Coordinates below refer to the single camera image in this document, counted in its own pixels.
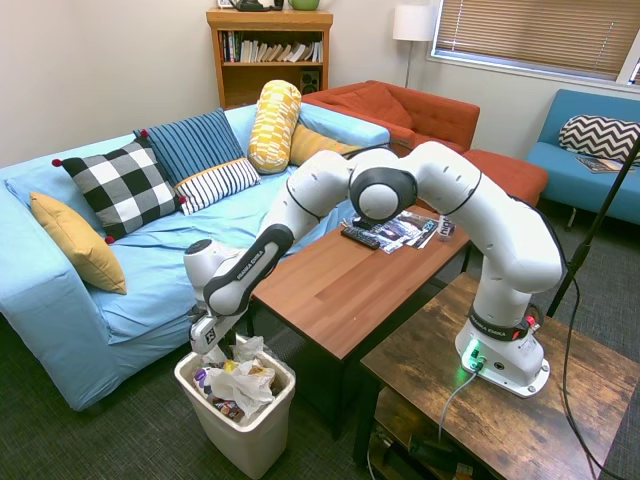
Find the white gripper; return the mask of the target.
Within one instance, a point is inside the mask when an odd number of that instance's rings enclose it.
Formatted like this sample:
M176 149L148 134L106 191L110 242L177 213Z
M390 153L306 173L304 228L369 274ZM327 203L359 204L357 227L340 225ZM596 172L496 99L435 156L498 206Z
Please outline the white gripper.
M200 355L210 352L220 341L224 353L232 353L236 345L231 317L205 314L192 324L189 338L192 350Z

